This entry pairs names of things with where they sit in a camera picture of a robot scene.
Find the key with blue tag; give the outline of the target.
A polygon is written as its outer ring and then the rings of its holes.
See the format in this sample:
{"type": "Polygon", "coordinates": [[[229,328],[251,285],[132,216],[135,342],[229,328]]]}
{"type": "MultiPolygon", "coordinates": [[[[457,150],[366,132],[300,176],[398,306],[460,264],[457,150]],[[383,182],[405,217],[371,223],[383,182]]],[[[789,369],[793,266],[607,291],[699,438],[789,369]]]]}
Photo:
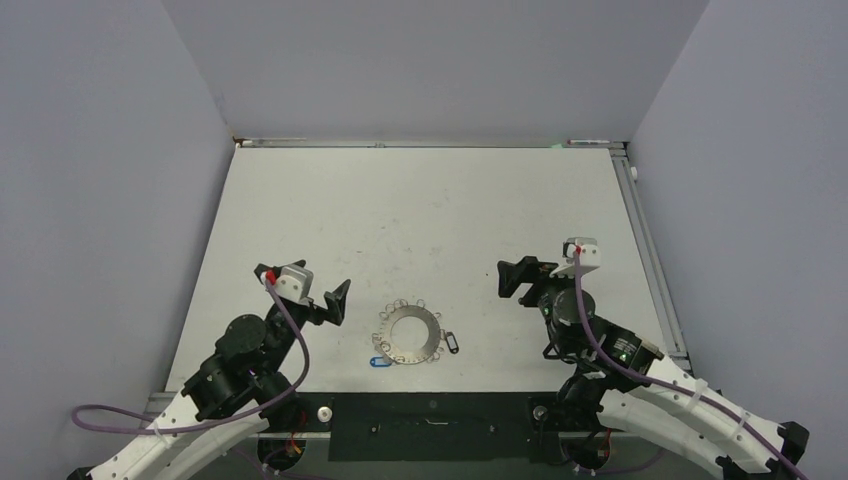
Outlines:
{"type": "Polygon", "coordinates": [[[387,360],[382,356],[375,356],[369,359],[369,365],[372,368],[388,368],[391,367],[393,362],[391,360],[387,360]]]}

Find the key with black tag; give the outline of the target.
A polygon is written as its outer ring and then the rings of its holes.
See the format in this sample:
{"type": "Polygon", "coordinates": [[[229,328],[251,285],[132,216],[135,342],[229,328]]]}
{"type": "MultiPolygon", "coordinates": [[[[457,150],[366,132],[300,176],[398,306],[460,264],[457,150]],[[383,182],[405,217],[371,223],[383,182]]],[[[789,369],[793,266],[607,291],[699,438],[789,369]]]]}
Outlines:
{"type": "Polygon", "coordinates": [[[443,340],[446,344],[448,351],[451,354],[457,354],[459,352],[459,345],[457,338],[453,332],[443,331],[442,332],[443,340]]]}

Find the metal keyring disc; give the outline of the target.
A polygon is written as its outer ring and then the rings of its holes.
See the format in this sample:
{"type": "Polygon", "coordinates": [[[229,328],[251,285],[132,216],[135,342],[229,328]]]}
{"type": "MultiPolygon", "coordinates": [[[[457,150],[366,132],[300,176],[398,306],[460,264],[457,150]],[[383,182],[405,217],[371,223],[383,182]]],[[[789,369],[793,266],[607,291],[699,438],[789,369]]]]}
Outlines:
{"type": "Polygon", "coordinates": [[[445,352],[440,320],[441,314],[421,298],[385,305],[371,334],[375,356],[391,360],[392,366],[436,363],[445,352]]]}

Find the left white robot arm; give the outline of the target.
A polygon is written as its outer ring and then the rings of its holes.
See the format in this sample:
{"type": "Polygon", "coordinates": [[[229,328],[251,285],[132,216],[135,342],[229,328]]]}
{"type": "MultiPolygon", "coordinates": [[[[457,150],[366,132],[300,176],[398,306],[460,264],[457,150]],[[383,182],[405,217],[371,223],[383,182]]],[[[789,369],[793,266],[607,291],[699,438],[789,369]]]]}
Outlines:
{"type": "Polygon", "coordinates": [[[325,292],[318,305],[309,295],[314,274],[304,260],[280,266],[259,263],[254,275],[273,302],[267,314],[234,318],[215,341],[213,353],[164,410],[137,417],[144,427],[81,419],[81,413],[96,410],[94,404],[72,410],[72,422],[83,430],[132,439],[102,463],[74,469],[69,478],[186,479],[251,434],[294,424],[297,390],[311,367],[303,327],[341,325],[351,282],[344,280],[325,292]]]}

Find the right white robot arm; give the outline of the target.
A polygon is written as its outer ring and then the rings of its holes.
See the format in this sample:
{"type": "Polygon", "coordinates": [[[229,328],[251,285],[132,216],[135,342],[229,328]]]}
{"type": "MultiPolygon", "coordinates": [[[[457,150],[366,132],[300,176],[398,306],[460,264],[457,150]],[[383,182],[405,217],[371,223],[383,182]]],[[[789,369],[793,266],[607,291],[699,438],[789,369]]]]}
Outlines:
{"type": "Polygon", "coordinates": [[[497,264],[500,297],[527,286],[519,303],[542,316],[544,357],[575,368],[557,394],[567,419],[637,435],[718,479],[803,478],[806,428],[751,413],[650,341],[596,314],[583,278],[600,263],[599,248],[569,243],[560,264],[534,256],[497,264]]]}

